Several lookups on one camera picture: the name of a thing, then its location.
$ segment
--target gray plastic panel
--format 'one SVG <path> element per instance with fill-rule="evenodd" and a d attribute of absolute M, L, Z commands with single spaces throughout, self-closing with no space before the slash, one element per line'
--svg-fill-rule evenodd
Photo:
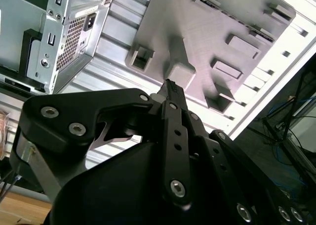
<path fill-rule="evenodd" d="M 276 23 L 265 10 L 281 13 L 289 22 Z M 281 0 L 151 0 L 134 45 L 155 55 L 146 72 L 138 72 L 162 83 L 171 62 L 170 41 L 180 37 L 189 64 L 197 72 L 186 94 L 197 101 L 217 99 L 214 83 L 235 94 L 294 17 L 294 9 Z M 215 59 L 243 75 L 236 79 L 212 69 Z"/>

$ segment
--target wire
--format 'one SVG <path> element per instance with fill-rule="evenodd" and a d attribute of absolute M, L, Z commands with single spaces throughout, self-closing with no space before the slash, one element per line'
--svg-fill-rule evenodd
<path fill-rule="evenodd" d="M 10 192 L 10 190 L 13 188 L 13 186 L 15 185 L 15 183 L 20 180 L 22 177 L 17 175 L 14 178 L 14 181 L 12 182 L 12 184 L 9 186 L 9 188 L 3 193 L 3 195 L 0 197 L 0 203 L 4 200 L 4 198 L 6 197 L 6 195 Z"/>
<path fill-rule="evenodd" d="M 0 179 L 0 184 L 1 184 L 9 175 L 11 175 L 11 173 L 12 173 L 12 170 L 9 171 L 3 178 L 1 178 L 1 179 Z"/>
<path fill-rule="evenodd" d="M 303 100 L 300 100 L 300 101 L 298 101 L 298 102 L 303 103 L 303 102 L 306 102 L 306 101 L 308 101 L 308 100 L 315 100 L 315 99 L 316 99 L 316 96 L 313 96 L 313 97 L 311 97 L 311 98 L 303 99 Z M 270 115 L 272 112 L 274 112 L 275 110 L 277 110 L 279 107 L 285 105 L 285 104 L 288 103 L 289 101 L 287 101 L 287 102 L 285 102 L 285 103 L 282 103 L 282 104 L 278 104 L 278 105 L 272 107 L 271 110 L 269 111 L 268 115 Z"/>
<path fill-rule="evenodd" d="M 304 148 L 303 148 L 301 142 L 299 141 L 299 139 L 298 139 L 298 137 L 295 135 L 295 133 L 293 133 L 293 131 L 292 131 L 291 129 L 288 129 L 288 130 L 289 130 L 289 131 L 293 134 L 293 136 L 296 138 L 296 140 L 297 140 L 298 144 L 300 145 L 300 147 L 302 148 L 302 150 L 304 150 Z"/>

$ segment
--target black cable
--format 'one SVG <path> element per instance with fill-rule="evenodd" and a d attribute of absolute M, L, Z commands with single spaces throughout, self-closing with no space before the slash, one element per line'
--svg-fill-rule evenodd
<path fill-rule="evenodd" d="M 12 170 L 9 171 L 3 178 L 0 179 L 0 184 L 12 173 Z"/>
<path fill-rule="evenodd" d="M 301 142 L 299 141 L 299 139 L 298 139 L 298 137 L 295 135 L 295 133 L 293 133 L 293 131 L 291 130 L 291 129 L 288 129 L 292 134 L 293 134 L 293 136 L 296 138 L 296 140 L 297 140 L 297 142 L 298 142 L 298 144 L 300 145 L 300 147 L 302 148 L 302 150 L 304 151 L 304 148 L 303 148 L 303 146 L 302 146 L 302 144 L 301 144 Z"/>
<path fill-rule="evenodd" d="M 3 196 L 3 194 L 5 193 L 5 189 L 6 189 L 6 186 L 8 185 L 8 181 L 14 181 L 14 178 L 15 178 L 15 173 L 12 173 L 12 176 L 10 179 L 6 180 L 4 182 L 4 185 L 2 186 L 2 189 L 1 189 L 1 192 L 0 192 L 0 198 Z"/>
<path fill-rule="evenodd" d="M 295 135 L 295 133 L 293 133 L 293 131 L 292 131 L 292 130 L 290 130 L 290 129 L 289 129 L 289 131 L 290 131 L 290 132 L 293 134 L 293 136 L 296 138 L 296 140 L 298 141 L 298 143 L 299 143 L 300 147 L 302 148 L 302 152 L 304 153 L 304 148 L 303 148 L 303 146 L 302 146 L 301 142 L 299 141 L 298 137 Z M 316 174 L 315 174 L 315 173 L 313 173 L 313 172 L 311 172 L 310 170 L 308 170 L 307 168 L 305 168 L 302 164 L 301 164 L 301 166 L 302 166 L 302 168 L 303 168 L 305 171 L 307 171 L 307 172 L 309 172 L 309 173 L 313 174 L 314 176 L 316 176 Z"/>
<path fill-rule="evenodd" d="M 266 128 L 265 128 L 265 125 L 263 124 L 263 122 L 262 122 L 262 128 L 263 128 L 264 134 L 267 135 L 267 134 L 266 134 Z M 292 164 L 287 164 L 287 163 L 285 163 L 285 162 L 280 161 L 280 159 L 277 158 L 277 156 L 276 156 L 276 154 L 275 154 L 275 151 L 274 151 L 274 146 L 275 146 L 275 144 L 271 145 L 271 152 L 272 152 L 273 157 L 274 157 L 278 162 L 280 162 L 280 163 L 283 164 L 283 165 L 292 166 Z"/>
<path fill-rule="evenodd" d="M 13 186 L 16 184 L 18 180 L 20 180 L 21 176 L 16 176 L 12 182 L 12 184 L 9 186 L 9 188 L 3 193 L 3 195 L 0 197 L 0 203 L 4 200 L 6 195 L 10 192 L 10 190 L 13 188 Z"/>

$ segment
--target mounting hole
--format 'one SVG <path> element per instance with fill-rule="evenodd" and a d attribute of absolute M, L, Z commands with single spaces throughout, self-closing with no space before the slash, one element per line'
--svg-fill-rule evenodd
<path fill-rule="evenodd" d="M 170 105 L 170 107 L 171 107 L 172 109 L 175 109 L 175 110 L 178 109 L 178 107 L 177 107 L 175 104 L 173 104 L 173 103 L 170 103 L 169 105 Z"/>
<path fill-rule="evenodd" d="M 144 101 L 148 101 L 148 100 L 149 100 L 146 95 L 140 94 L 139 96 L 140 96 L 140 98 L 141 98 L 142 100 L 144 100 Z"/>
<path fill-rule="evenodd" d="M 174 147 L 178 150 L 178 151 L 181 151 L 182 150 L 182 147 L 178 144 L 175 144 Z"/>
<path fill-rule="evenodd" d="M 178 130 L 175 130 L 174 133 L 178 136 L 181 136 L 181 133 Z"/>
<path fill-rule="evenodd" d="M 49 67 L 49 63 L 47 61 L 47 59 L 43 58 L 41 61 L 40 61 L 40 64 L 41 66 L 43 66 L 44 68 L 48 68 Z"/>
<path fill-rule="evenodd" d="M 61 15 L 60 15 L 60 14 L 58 14 L 58 13 L 56 14 L 56 16 L 55 16 L 55 17 L 56 17 L 56 19 L 57 19 L 57 20 L 60 20 L 60 19 L 61 19 Z"/>
<path fill-rule="evenodd" d="M 223 164 L 221 164 L 220 167 L 223 171 L 227 171 L 227 168 Z"/>

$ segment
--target computer power supply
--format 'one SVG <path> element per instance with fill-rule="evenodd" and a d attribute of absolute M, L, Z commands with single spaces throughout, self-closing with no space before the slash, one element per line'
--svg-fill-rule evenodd
<path fill-rule="evenodd" d="M 0 0 L 0 82 L 62 89 L 94 56 L 112 0 Z"/>

